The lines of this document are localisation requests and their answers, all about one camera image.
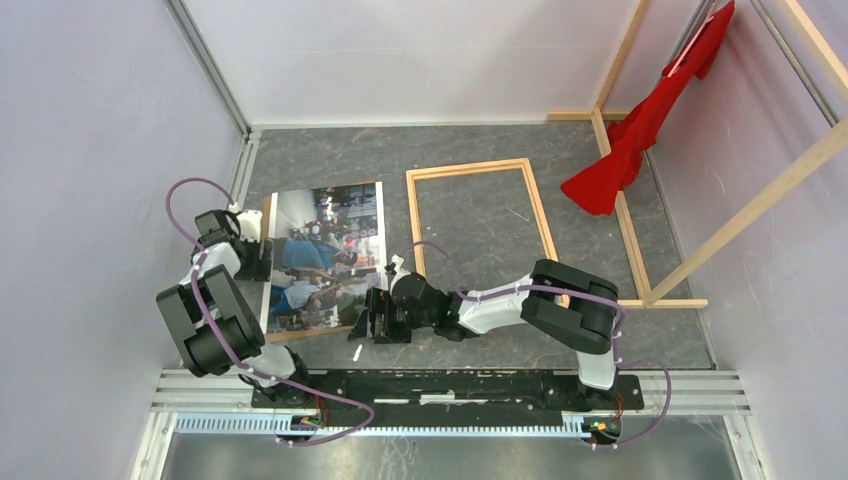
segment marble-patterned floor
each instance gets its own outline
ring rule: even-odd
[[[412,241],[405,172],[415,168],[529,158],[560,261],[619,286],[636,298],[615,216],[593,217],[559,190],[565,179],[598,158],[589,122],[548,125],[266,130],[248,186],[247,208],[261,208],[275,191],[383,182],[389,254]],[[423,180],[417,184],[422,234],[440,243],[468,272],[473,288],[519,278],[544,256],[524,181],[518,171]],[[662,202],[647,164],[626,191],[653,285],[679,263]],[[426,255],[427,277],[451,289],[459,277],[436,252]],[[259,311],[261,288],[245,296]],[[683,284],[670,297],[689,297]],[[631,311],[622,339],[626,362],[654,357],[672,368],[710,368],[695,310]],[[357,361],[354,352],[362,343]],[[288,345],[310,368],[576,368],[574,353],[529,325],[449,342],[421,329],[408,345],[348,342],[346,334]]]

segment red cloth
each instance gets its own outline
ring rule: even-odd
[[[662,80],[648,98],[621,123],[610,124],[607,133],[612,153],[563,183],[562,193],[593,215],[613,212],[618,191],[636,180],[642,166],[641,152],[657,143],[657,133],[677,97],[693,76],[703,80],[709,73],[734,9],[735,3],[731,1],[716,12],[677,72],[666,77],[677,62],[675,58],[663,69]]]

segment photo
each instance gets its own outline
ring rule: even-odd
[[[349,330],[370,287],[385,288],[379,183],[272,194],[271,282],[262,319],[281,341]]]

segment white panel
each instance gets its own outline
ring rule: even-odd
[[[651,1],[642,28],[607,99],[606,109],[631,110],[651,93],[699,3],[700,0]]]
[[[187,3],[251,122],[337,124],[589,109],[635,0]]]
[[[753,7],[740,1],[712,72],[690,85],[654,148],[685,253],[826,129]],[[848,440],[810,439],[817,412],[841,412],[848,396],[846,162],[842,152],[693,276],[697,295],[710,299],[704,316],[717,353],[740,373],[776,479],[844,477]],[[825,416],[822,431],[848,428],[848,417]]]
[[[228,183],[240,138],[163,2],[2,10],[0,478],[128,478],[190,253],[164,196]],[[185,190],[183,221],[223,205]]]

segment person in picture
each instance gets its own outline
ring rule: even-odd
[[[335,295],[341,285],[321,288],[320,285],[295,284],[289,287],[271,286],[271,298],[279,298],[277,303],[268,311],[270,315],[279,316],[301,311],[304,308],[317,311],[321,308],[321,299],[327,295]]]
[[[337,263],[356,265],[358,258],[356,252],[343,252],[328,243],[297,238],[275,238],[274,250],[275,263],[279,262],[274,265],[276,270],[295,268],[327,271]]]

